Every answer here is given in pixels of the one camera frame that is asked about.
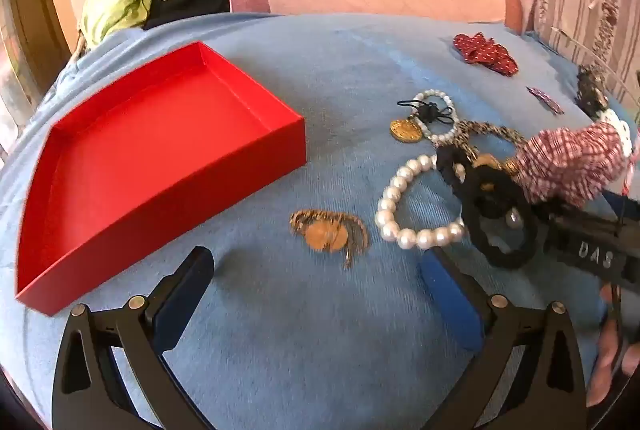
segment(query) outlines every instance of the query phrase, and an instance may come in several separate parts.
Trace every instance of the bedsheet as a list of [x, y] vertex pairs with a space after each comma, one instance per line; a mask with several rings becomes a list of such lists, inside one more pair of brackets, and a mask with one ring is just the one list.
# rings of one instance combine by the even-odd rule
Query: bedsheet
[[[508, 48], [518, 74], [506, 78], [460, 61], [452, 38], [478, 30]], [[216, 428], [419, 428], [470, 354], [453, 340], [418, 278], [417, 250], [383, 242], [372, 222], [398, 165], [433, 153], [428, 142], [401, 144], [389, 135], [390, 120], [405, 113], [396, 101], [441, 89], [461, 118], [506, 124], [526, 136], [590, 122], [572, 103], [576, 67], [501, 25], [380, 15], [219, 14], [108, 36], [62, 71], [0, 174], [0, 363], [50, 422], [54, 366], [69, 308], [49, 318], [14, 300], [20, 214], [47, 129], [119, 76], [196, 40], [305, 116], [308, 163], [81, 301], [92, 310], [119, 307], [134, 294], [148, 294], [193, 246], [206, 246], [217, 277], [165, 357]], [[566, 114], [553, 116], [526, 86], [548, 92]], [[500, 140], [478, 139], [477, 145], [498, 156], [513, 151]], [[289, 233], [290, 213], [308, 207], [353, 212], [365, 221], [372, 244], [352, 270], [342, 270], [340, 255], [313, 253]], [[602, 198], [590, 208], [610, 211]], [[402, 226], [419, 228], [449, 222], [459, 212], [442, 179], [430, 173], [404, 194], [398, 217]], [[447, 251], [488, 292], [523, 306], [564, 302], [588, 377], [604, 312], [595, 277], [541, 254], [515, 272], [493, 269], [468, 241]], [[123, 354], [116, 357], [124, 366]], [[129, 368], [123, 376], [140, 414], [155, 421]], [[487, 414], [500, 401], [494, 396]]]

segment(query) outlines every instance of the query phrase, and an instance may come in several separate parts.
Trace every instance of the white pearl bracelet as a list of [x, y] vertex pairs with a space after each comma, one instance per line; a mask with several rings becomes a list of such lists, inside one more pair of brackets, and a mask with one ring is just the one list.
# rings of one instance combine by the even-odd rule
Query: white pearl bracelet
[[445, 105], [451, 108], [451, 119], [453, 120], [453, 125], [451, 126], [451, 129], [446, 134], [432, 134], [431, 131], [429, 130], [429, 127], [427, 127], [420, 120], [420, 118], [418, 118], [417, 116], [414, 116], [412, 120], [418, 127], [420, 127], [420, 130], [422, 131], [422, 135], [426, 139], [431, 141], [434, 145], [438, 146], [439, 144], [450, 143], [458, 134], [458, 123], [460, 122], [460, 120], [458, 119], [458, 113], [456, 112], [456, 107], [453, 105], [453, 100], [441, 90], [428, 89], [428, 90], [425, 90], [424, 92], [418, 92], [418, 94], [415, 95], [414, 100], [421, 101], [421, 100], [424, 100], [425, 98], [430, 98], [431, 96], [436, 98], [441, 98], [444, 101]]
[[462, 240], [465, 235], [462, 218], [458, 218], [448, 226], [435, 230], [420, 230], [418, 233], [408, 228], [401, 229], [394, 220], [396, 203], [400, 200], [408, 183], [420, 172], [427, 172], [435, 167], [436, 156], [421, 155], [417, 159], [409, 159], [391, 179], [389, 186], [382, 193], [382, 198], [378, 201], [378, 211], [375, 216], [376, 226], [380, 228], [380, 235], [384, 240], [397, 242], [403, 250], [410, 250], [414, 246], [421, 250], [428, 250], [433, 246], [446, 246], [450, 242]]

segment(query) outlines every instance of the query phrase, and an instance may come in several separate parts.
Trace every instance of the red tray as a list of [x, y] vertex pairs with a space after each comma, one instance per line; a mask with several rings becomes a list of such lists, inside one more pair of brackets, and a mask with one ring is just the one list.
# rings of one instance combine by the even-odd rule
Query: red tray
[[195, 43], [52, 128], [18, 245], [16, 298], [53, 315], [306, 162], [304, 119]]

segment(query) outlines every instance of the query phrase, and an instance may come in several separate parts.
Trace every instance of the red gingham scrunchie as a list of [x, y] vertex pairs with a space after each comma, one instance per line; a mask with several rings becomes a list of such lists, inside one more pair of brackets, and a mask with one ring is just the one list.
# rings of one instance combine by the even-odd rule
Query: red gingham scrunchie
[[580, 130], [542, 130], [516, 150], [514, 180], [531, 204], [558, 196], [578, 208], [625, 169], [620, 136], [604, 121]]
[[493, 38], [487, 40], [482, 33], [473, 37], [457, 35], [453, 45], [468, 64], [482, 64], [503, 76], [513, 76], [518, 72], [518, 64], [509, 56], [507, 49], [495, 43]]

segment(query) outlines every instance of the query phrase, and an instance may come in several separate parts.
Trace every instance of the blue blanket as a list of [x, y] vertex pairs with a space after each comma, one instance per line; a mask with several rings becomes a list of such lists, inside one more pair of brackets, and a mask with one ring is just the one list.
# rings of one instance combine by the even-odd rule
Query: blue blanket
[[[520, 66], [513, 78], [469, 66], [451, 46], [481, 30]], [[418, 278], [416, 251], [380, 239], [372, 217], [398, 166], [428, 142], [391, 138], [397, 100], [441, 89], [461, 118], [542, 128], [585, 126], [573, 104], [576, 67], [500, 25], [366, 15], [217, 15], [123, 30], [66, 67], [0, 176], [0, 363], [46, 421], [58, 345], [68, 316], [47, 318], [14, 300], [22, 204], [50, 125], [114, 79], [162, 54], [202, 40], [306, 117], [308, 164], [185, 233], [84, 296], [92, 310], [148, 294], [195, 245], [211, 249], [217, 278], [184, 336], [166, 358], [186, 391], [221, 430], [419, 428], [470, 359], [434, 309]], [[548, 92], [566, 111], [553, 116], [525, 89]], [[478, 139], [497, 156], [513, 147]], [[171, 157], [168, 147], [167, 157]], [[590, 207], [609, 212], [602, 199]], [[342, 270], [339, 254], [313, 253], [289, 233], [300, 208], [353, 212], [372, 244]], [[460, 204], [435, 172], [402, 198], [401, 225], [437, 226]], [[585, 375], [595, 356], [603, 306], [598, 282], [543, 255], [516, 272], [493, 269], [469, 243], [450, 247], [459, 267], [488, 292], [522, 306], [561, 300], [576, 327]], [[119, 362], [124, 362], [122, 353]], [[507, 379], [513, 377], [510, 366]], [[140, 413], [155, 418], [124, 370]], [[500, 384], [504, 394], [508, 382]], [[496, 409], [492, 402], [490, 411]]]

